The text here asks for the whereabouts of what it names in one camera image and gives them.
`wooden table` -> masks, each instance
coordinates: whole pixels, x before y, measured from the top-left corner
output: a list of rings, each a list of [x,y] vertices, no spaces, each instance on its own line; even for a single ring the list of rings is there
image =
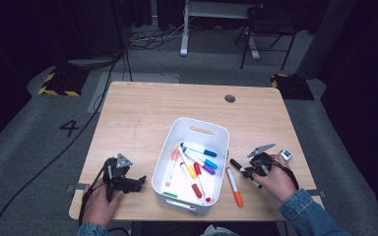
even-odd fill
[[[227,95],[234,102],[225,101]],[[227,178],[223,179],[220,197],[207,215],[193,216],[159,206],[152,187],[152,177],[162,145],[173,122],[189,117],[227,128],[228,160],[248,166],[246,156],[257,146],[277,145],[267,153],[288,149],[289,163],[299,186],[316,189],[280,92],[275,88],[182,85],[160,83],[111,84],[94,138],[85,162],[80,183],[90,184],[103,163],[118,152],[134,164],[128,178],[147,175],[140,193],[124,195],[115,219],[123,220],[284,220],[280,203],[264,189],[257,189],[233,169],[234,179],[244,206],[238,207]],[[79,217],[82,191],[76,191],[69,214]],[[321,203],[320,197],[314,197]]]

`gray carpet floor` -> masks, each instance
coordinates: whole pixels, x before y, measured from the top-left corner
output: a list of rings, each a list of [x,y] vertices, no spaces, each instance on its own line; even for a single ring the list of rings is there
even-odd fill
[[[156,49],[131,50],[133,73],[177,74],[181,84],[270,87],[270,76],[280,73],[284,54],[261,52],[255,61],[247,55],[239,69],[243,40],[234,45],[237,30],[198,30],[190,34],[189,53],[180,57],[180,37]],[[258,39],[264,45],[268,39]],[[293,74],[312,36],[301,32],[292,47],[283,73]],[[277,46],[284,46],[281,41]],[[108,68],[91,71],[82,96],[38,95],[52,68],[31,79],[31,101],[0,135],[0,211],[4,205],[47,163],[70,144],[59,127],[70,120],[84,128],[92,117],[88,107],[102,74]],[[113,72],[121,75],[123,63]],[[326,210],[353,235],[378,236],[378,206],[373,192],[356,169],[319,100],[325,85],[308,81],[315,100],[285,100],[287,111],[302,145]],[[92,141],[98,114],[87,129],[41,175],[8,206],[0,219],[0,235],[75,235],[78,222],[69,217],[72,194],[66,187],[78,182]],[[110,226],[130,227],[131,222],[114,221]],[[290,235],[295,235],[289,228]]]

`white desk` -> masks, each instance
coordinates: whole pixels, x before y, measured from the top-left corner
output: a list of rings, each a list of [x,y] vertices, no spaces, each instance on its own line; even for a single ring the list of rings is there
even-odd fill
[[[187,56],[189,41],[189,17],[212,17],[212,18],[230,18],[230,19],[247,19],[247,9],[254,7],[251,4],[237,3],[218,3],[218,2],[197,2],[186,0],[184,29],[182,36],[182,45],[180,47],[180,56]],[[257,48],[253,37],[249,40],[250,48]],[[260,59],[257,50],[251,50],[255,60]]]

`sleeve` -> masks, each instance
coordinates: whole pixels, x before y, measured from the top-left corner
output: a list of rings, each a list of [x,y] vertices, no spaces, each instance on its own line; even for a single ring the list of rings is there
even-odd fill
[[[304,189],[290,196],[280,212],[301,235],[350,235]]]
[[[77,236],[107,236],[107,230],[100,224],[86,222],[79,228]]]

